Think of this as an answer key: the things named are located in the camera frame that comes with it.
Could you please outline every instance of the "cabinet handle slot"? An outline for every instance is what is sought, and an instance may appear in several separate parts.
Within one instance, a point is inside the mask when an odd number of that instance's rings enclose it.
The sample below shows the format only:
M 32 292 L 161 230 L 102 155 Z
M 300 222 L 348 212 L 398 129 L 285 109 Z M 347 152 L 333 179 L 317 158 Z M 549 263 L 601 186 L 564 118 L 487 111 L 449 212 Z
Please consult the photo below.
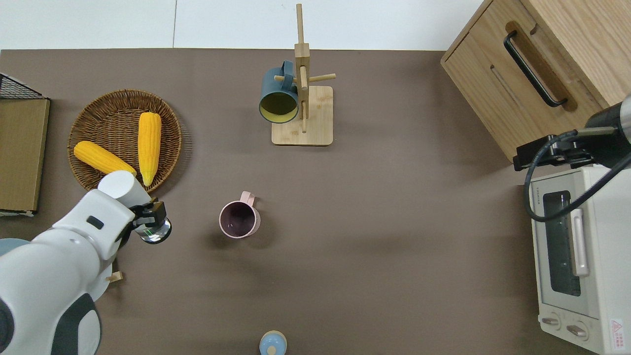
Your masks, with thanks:
M 511 21 L 506 24 L 506 31 L 508 32 L 508 35 L 504 38 L 504 47 L 506 48 L 506 51 L 513 58 L 519 69 L 521 69 L 522 73 L 524 73 L 528 81 L 530 81 L 530 84 L 534 87 L 546 105 L 550 107 L 562 105 L 566 111 L 576 110 L 576 102 L 572 99 L 563 83 L 555 76 L 554 71 L 550 68 L 550 65 L 535 49 L 533 43 L 521 27 L 515 21 Z M 537 73 L 546 78 L 546 83 L 548 84 L 550 90 L 554 92 L 557 97 L 564 97 L 564 99 L 559 101 L 553 99 L 550 93 L 548 93 L 548 90 L 535 75 L 534 71 L 530 68 L 530 66 L 528 66 L 528 63 L 526 63 L 524 58 L 517 51 L 517 48 L 513 45 L 511 39 L 514 39 L 515 43 L 519 45 L 524 55 L 529 59 L 529 62 L 537 70 Z

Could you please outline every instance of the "oven door handle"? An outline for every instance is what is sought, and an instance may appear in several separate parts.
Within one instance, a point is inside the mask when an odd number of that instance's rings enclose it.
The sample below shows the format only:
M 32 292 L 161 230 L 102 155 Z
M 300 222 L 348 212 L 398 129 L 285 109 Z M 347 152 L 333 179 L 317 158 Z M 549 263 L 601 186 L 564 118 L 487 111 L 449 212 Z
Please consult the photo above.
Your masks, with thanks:
M 574 276 L 589 275 L 587 267 L 587 251 L 585 248 L 585 233 L 583 230 L 583 210 L 577 208 L 570 212 L 570 254 L 572 255 L 572 273 Z

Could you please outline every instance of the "dark teal mug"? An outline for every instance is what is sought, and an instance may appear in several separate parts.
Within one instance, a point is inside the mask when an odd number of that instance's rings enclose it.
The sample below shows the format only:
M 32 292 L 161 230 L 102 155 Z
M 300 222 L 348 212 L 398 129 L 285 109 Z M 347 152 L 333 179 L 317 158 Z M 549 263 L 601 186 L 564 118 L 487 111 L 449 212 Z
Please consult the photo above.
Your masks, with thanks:
M 283 81 L 274 77 L 282 76 Z M 298 88 L 293 83 L 293 62 L 284 61 L 280 68 L 272 68 L 263 76 L 259 112 L 272 123 L 285 123 L 298 115 Z

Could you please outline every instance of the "black wire rack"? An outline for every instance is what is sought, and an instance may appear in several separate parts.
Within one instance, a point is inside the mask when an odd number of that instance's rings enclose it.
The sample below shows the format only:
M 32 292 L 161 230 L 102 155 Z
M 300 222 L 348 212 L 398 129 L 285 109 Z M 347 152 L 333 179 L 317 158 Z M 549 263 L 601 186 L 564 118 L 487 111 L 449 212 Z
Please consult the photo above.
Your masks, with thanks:
M 0 99 L 47 99 L 15 78 L 0 73 Z

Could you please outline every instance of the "oven window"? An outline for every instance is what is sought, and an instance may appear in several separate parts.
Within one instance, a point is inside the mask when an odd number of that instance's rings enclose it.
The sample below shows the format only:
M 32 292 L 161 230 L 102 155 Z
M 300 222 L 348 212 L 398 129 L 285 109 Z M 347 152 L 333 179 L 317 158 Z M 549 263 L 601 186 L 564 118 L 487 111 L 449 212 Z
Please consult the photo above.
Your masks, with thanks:
M 570 192 L 559 191 L 543 195 L 543 211 L 552 214 L 570 204 Z M 581 295 L 581 283 L 572 273 L 570 257 L 569 215 L 546 222 L 548 240 L 548 262 L 550 263 L 550 284 L 557 292 L 570 296 Z

